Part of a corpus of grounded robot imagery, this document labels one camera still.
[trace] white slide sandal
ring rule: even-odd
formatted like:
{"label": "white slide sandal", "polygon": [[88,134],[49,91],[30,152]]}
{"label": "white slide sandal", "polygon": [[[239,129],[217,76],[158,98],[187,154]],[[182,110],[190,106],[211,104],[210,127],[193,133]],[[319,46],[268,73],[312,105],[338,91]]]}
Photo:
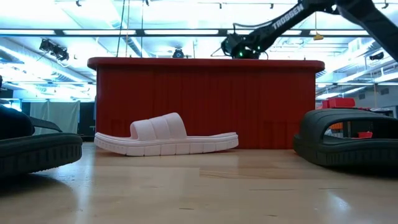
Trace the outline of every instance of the white slide sandal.
{"label": "white slide sandal", "polygon": [[121,138],[96,133],[94,143],[107,151],[126,156],[171,156],[223,151],[238,146],[236,133],[214,136],[187,136],[177,113],[135,121],[131,137]]}

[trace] wooden table surface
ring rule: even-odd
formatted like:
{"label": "wooden table surface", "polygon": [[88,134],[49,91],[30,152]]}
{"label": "wooden table surface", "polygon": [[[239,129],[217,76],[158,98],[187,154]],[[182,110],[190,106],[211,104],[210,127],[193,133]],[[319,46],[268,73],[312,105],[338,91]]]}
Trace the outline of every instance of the wooden table surface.
{"label": "wooden table surface", "polygon": [[80,161],[1,180],[0,223],[397,223],[397,178],[338,172],[288,150]]}

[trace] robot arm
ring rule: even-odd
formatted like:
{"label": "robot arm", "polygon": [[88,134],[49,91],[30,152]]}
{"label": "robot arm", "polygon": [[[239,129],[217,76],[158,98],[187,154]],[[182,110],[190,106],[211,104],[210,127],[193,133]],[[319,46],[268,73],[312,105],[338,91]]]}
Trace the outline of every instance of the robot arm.
{"label": "robot arm", "polygon": [[299,0],[291,10],[262,24],[249,35],[228,35],[221,43],[221,49],[232,58],[258,59],[285,31],[317,11],[340,14],[360,25],[398,60],[398,45],[395,43],[398,28],[374,7],[372,0]]}

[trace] black slide sandal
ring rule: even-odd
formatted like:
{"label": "black slide sandal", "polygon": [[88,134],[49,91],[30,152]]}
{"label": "black slide sandal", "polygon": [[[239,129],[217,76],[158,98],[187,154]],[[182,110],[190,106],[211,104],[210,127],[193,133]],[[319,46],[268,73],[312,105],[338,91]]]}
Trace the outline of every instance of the black slide sandal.
{"label": "black slide sandal", "polygon": [[[81,158],[83,141],[77,134],[62,133],[54,123],[9,108],[0,108],[0,112],[0,126],[5,125],[0,127],[0,178],[56,168]],[[10,126],[14,122],[18,125],[15,128]],[[59,133],[31,136],[33,127]]]}
{"label": "black slide sandal", "polygon": [[[332,125],[371,121],[371,139],[325,135]],[[295,152],[321,166],[398,166],[398,119],[363,110],[322,109],[308,112],[294,136]]]}

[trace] white curtain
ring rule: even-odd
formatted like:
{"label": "white curtain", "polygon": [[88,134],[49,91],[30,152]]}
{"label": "white curtain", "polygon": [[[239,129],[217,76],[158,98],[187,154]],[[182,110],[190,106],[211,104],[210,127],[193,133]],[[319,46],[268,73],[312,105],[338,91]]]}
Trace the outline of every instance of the white curtain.
{"label": "white curtain", "polygon": [[[30,116],[55,123],[64,133],[77,133],[80,101],[73,103],[31,103]],[[56,133],[56,131],[36,128],[35,135]]]}

